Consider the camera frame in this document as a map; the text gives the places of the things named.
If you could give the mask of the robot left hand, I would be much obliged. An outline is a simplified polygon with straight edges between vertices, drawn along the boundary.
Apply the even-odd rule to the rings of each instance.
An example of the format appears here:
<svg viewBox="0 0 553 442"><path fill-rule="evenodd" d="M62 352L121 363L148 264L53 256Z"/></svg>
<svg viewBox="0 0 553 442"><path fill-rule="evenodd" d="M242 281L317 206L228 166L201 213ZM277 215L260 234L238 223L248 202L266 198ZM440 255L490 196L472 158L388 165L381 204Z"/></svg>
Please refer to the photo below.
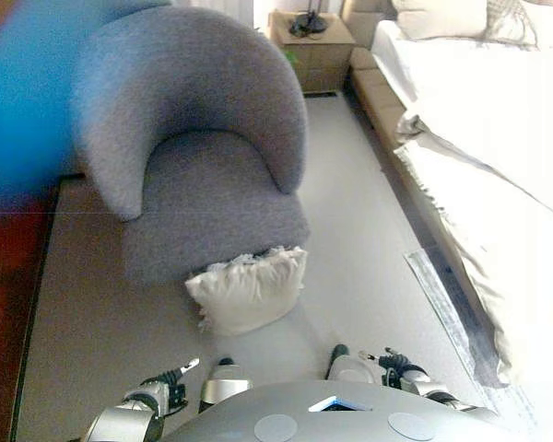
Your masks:
<svg viewBox="0 0 553 442"><path fill-rule="evenodd" d="M197 367L199 363L200 359L195 357L185 365L166 371L160 375L161 381L168 387L168 399L163 412L164 416L178 413L187 406L186 387L181 383L181 379L187 372Z"/></svg>

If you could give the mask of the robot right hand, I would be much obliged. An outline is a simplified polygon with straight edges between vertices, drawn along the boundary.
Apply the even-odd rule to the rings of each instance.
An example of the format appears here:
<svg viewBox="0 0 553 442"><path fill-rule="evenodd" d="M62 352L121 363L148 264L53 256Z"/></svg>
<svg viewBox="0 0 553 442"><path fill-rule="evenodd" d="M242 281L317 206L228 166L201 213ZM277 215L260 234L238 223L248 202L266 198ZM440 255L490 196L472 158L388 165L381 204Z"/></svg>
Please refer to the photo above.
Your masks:
<svg viewBox="0 0 553 442"><path fill-rule="evenodd" d="M428 373L422 367L413 364L407 356L389 346L384 348L384 352L384 355L375 356L365 350L359 351L359 358L371 361L384 369L384 386L409 391L416 381L428 379Z"/></svg>

